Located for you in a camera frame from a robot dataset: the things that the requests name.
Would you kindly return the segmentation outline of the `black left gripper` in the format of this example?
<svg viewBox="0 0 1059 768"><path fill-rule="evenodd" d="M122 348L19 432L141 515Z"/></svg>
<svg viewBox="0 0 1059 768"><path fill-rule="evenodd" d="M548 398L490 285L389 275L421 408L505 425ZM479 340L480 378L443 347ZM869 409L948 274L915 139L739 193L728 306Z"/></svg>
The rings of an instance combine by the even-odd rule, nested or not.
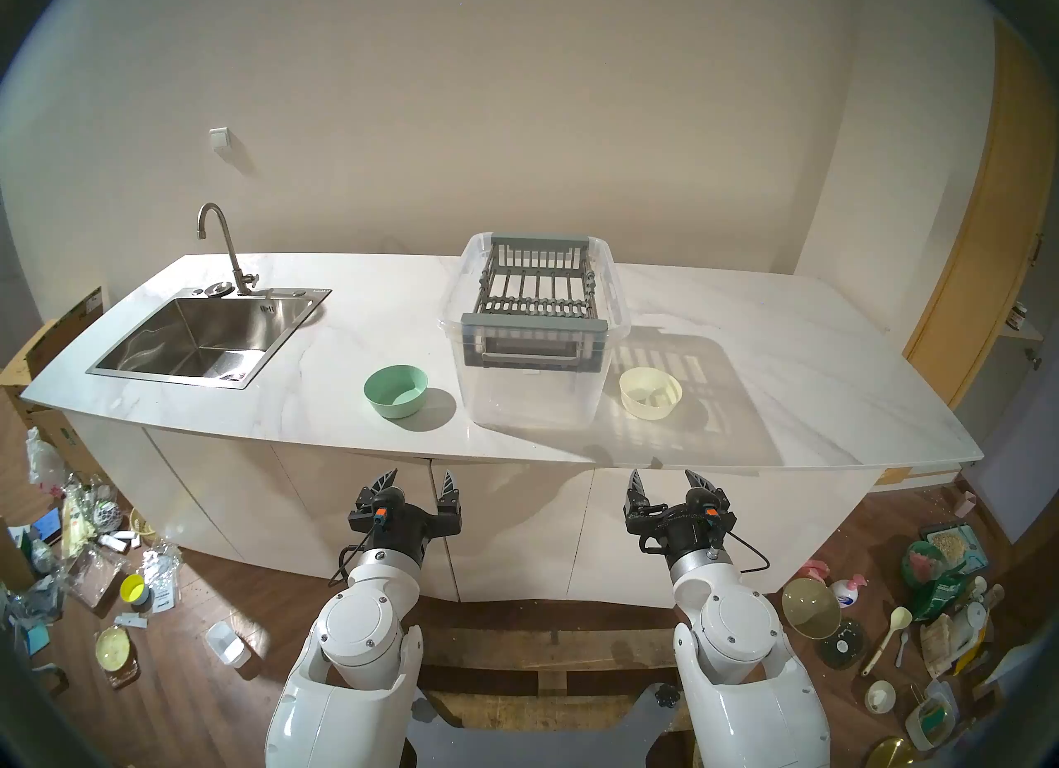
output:
<svg viewBox="0 0 1059 768"><path fill-rule="evenodd" d="M438 513L432 514L405 502L403 492L385 492L396 476L397 469L390 469L360 490L355 510L348 513L348 524L352 531L367 536L364 553L395 551L421 565L430 541L461 533L460 490L452 472L446 471L437 497Z"/></svg>

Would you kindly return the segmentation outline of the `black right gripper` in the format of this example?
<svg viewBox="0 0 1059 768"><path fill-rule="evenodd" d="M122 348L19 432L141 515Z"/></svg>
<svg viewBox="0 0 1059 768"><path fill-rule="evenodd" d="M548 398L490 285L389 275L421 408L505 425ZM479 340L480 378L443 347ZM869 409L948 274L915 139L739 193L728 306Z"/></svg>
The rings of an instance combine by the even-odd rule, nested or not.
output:
<svg viewBox="0 0 1059 768"><path fill-rule="evenodd" d="M737 522L722 488L695 471L684 475L688 482L684 505L665 510L651 505L638 469L632 469L626 490L627 532L638 536L640 552L663 555L669 565L700 551L716 557Z"/></svg>

